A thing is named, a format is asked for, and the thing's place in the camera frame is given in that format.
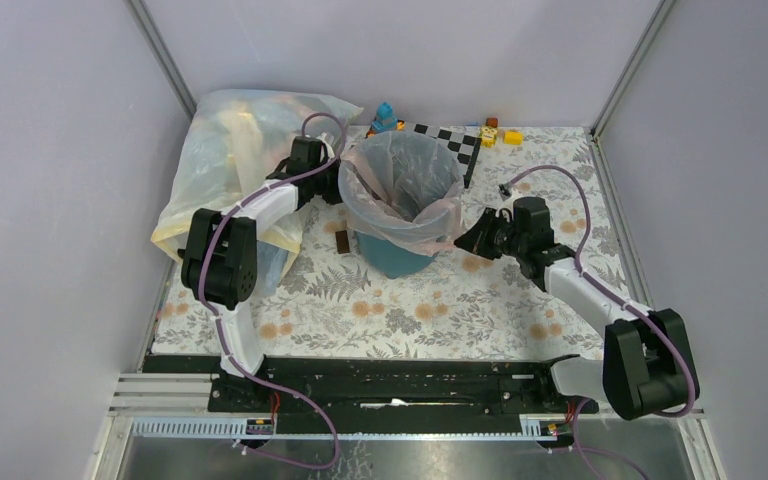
blue toy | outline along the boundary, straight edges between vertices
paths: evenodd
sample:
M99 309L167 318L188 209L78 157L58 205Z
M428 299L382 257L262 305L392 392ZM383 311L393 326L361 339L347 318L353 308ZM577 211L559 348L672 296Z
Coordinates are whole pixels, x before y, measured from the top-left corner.
M375 121L372 122L372 130L375 133L381 133L395 130L398 125L399 119L393 115L393 107L387 102L379 105L378 110L375 112Z

table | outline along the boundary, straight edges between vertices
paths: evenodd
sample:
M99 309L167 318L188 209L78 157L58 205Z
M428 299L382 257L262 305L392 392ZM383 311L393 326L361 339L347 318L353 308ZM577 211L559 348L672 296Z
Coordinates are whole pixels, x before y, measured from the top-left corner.
M475 135L477 127L447 127ZM365 128L350 129L350 143ZM497 141L482 148L464 196L464 224L485 206L498 208L499 183L523 169L562 166L581 181L592 210L593 234L585 248L592 271L626 289L619 246L608 219L582 128L516 128L522 145ZM546 199L559 242L577 245L584 232L578 193L566 177L538 172L523 179L514 197ZM310 207L304 242L275 295L252 299L260 342L268 355L544 360L577 353L601 358L602 339L572 309L541 292L519 273L515 260L485 260L463 251L441 253L425 270L391 280L352 251L338 255L334 232L346 227L342 205L319 200ZM150 352L218 355L210 315L180 282L180 266L167 279Z

floor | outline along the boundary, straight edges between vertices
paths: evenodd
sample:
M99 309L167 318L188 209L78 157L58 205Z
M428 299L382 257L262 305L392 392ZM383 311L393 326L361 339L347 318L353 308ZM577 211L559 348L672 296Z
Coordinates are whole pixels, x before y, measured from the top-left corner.
M621 453L650 478L693 478L677 429L662 419L625 422L581 421L581 441ZM387 440L340 442L342 456L331 470L311 472L247 455L231 448L230 440L145 438L131 439L122 469L128 479L282 478L282 479L569 479L595 478L577 452L554 452L534 442ZM330 442L278 441L263 447L294 459L323 463ZM638 479L631 468L597 455L589 459L604 478Z
M476 134L474 127L452 130ZM485 206L499 208L497 185L529 166L555 164L582 182L593 215L585 254L591 269L625 289L619 246L608 220L593 159L581 128L523 128L520 146L482 148L464 196L464 224ZM363 128L352 128L357 141ZM546 199L557 240L572 247L584 231L574 186L553 172L517 185L516 196ZM334 232L346 227L341 205L314 202L301 252L275 295L253 298L252 312L269 355L482 360L543 360L569 353L601 358L601 337L569 307L519 273L511 258L488 261L462 251L441 253L425 270L390 280L356 251L338 255ZM167 280L150 352L217 355L207 311L180 283Z

robotic arm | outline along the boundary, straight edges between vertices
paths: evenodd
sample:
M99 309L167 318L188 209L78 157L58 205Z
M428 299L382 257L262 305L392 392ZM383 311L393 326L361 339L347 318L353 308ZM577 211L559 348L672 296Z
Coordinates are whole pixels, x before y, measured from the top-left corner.
M267 191L235 213L219 232L203 279L208 244L223 215L206 209L193 215L187 248L179 252L183 258L181 280L197 298L203 282L205 298L230 311L224 322L217 322L217 328L222 368L233 375L238 371L232 357L250 373L257 372L264 358L248 302L257 281L257 236L315 195L331 204L340 202L338 162L316 175L300 177L333 155L326 143L297 137L290 157L264 184ZM292 183L286 183L287 179L293 179ZM543 199L519 198L513 211L486 208L478 222L455 240L455 246L488 259L514 257L526 278L570 305L597 332L603 332L604 361L572 357L553 365L552 377L559 393L607 401L627 420L684 404L691 392L698 398L699 385L682 318L672 310L652 311L631 300L618 304L611 297L626 298L621 292L598 278L585 279L576 265L575 252L555 242ZM628 307L648 313L681 358L672 355ZM688 367L693 387L683 373L682 362Z

trash can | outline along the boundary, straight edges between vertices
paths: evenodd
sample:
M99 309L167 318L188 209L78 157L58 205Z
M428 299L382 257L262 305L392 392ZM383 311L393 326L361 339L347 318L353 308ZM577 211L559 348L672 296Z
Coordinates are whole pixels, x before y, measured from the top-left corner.
M363 257L389 278L416 273L461 231L463 175L446 146L392 131L343 155L338 187Z

